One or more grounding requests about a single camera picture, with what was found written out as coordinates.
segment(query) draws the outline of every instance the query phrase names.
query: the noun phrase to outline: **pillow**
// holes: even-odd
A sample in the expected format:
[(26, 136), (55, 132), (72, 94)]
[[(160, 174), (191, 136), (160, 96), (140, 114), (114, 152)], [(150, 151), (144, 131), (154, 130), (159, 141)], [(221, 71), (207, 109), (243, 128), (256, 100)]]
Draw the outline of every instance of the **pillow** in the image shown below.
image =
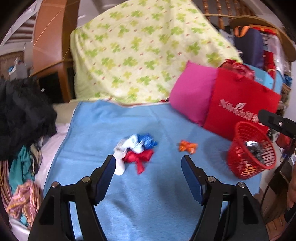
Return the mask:
[(217, 69), (187, 62), (170, 94), (171, 106), (203, 126), (209, 111)]

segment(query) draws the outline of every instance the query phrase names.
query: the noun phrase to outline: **red basket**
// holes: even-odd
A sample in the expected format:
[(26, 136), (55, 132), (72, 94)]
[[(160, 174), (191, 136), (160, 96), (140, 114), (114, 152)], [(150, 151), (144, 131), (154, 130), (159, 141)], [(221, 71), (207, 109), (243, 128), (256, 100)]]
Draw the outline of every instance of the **red basket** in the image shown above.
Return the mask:
[[(264, 149), (263, 163), (247, 149), (246, 141), (256, 141)], [(241, 179), (248, 179), (276, 164), (274, 148), (266, 134), (249, 122), (241, 121), (235, 125), (234, 138), (227, 156), (230, 170)]]

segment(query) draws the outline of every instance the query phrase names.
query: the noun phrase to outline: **metal screw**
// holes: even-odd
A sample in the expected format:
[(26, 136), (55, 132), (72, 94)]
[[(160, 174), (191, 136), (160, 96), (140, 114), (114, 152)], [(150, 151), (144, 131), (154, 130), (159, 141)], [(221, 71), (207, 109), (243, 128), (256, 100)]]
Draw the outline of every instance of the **metal screw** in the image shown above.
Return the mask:
[(208, 177), (207, 180), (211, 183), (214, 183), (216, 181), (216, 178), (214, 177)]
[(90, 177), (84, 177), (84, 178), (82, 178), (82, 182), (83, 183), (88, 183), (90, 180), (91, 180)]
[(240, 186), (241, 188), (245, 188), (245, 187), (246, 187), (246, 184), (244, 184), (243, 182), (239, 182), (239, 186)]
[(58, 182), (53, 182), (53, 183), (52, 183), (52, 187), (53, 187), (53, 188), (56, 188), (56, 187), (58, 187), (58, 186), (59, 186), (59, 183), (58, 183)]

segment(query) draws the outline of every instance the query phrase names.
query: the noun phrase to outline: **yellow floral cloth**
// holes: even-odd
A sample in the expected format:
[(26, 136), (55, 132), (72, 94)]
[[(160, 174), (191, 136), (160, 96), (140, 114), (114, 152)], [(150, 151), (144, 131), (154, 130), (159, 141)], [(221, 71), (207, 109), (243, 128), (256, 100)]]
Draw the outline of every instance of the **yellow floral cloth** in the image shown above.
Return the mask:
[(168, 98), (188, 60), (220, 66), (236, 49), (190, 0), (129, 0), (71, 34), (79, 99)]

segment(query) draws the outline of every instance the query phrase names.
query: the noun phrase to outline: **blue blanket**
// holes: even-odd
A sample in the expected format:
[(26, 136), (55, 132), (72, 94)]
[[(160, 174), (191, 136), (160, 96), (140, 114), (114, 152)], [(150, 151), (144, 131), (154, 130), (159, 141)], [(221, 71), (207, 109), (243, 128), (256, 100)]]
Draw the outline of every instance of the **blue blanket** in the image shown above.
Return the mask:
[[(44, 191), (53, 181), (76, 183), (100, 167), (116, 144), (132, 134), (150, 133), (158, 142), (146, 170), (137, 175), (134, 163), (122, 176), (113, 177), (105, 199), (95, 207), (108, 241), (188, 240), (202, 207), (194, 201), (181, 170), (178, 143), (198, 143), (192, 160), (209, 176), (223, 183), (240, 181), (228, 169), (230, 142), (189, 122), (169, 104), (120, 107), (97, 101), (81, 102), (68, 134), (51, 166)], [(245, 181), (252, 194), (259, 191), (261, 175)], [(81, 237), (75, 204), (71, 216), (76, 237)]]

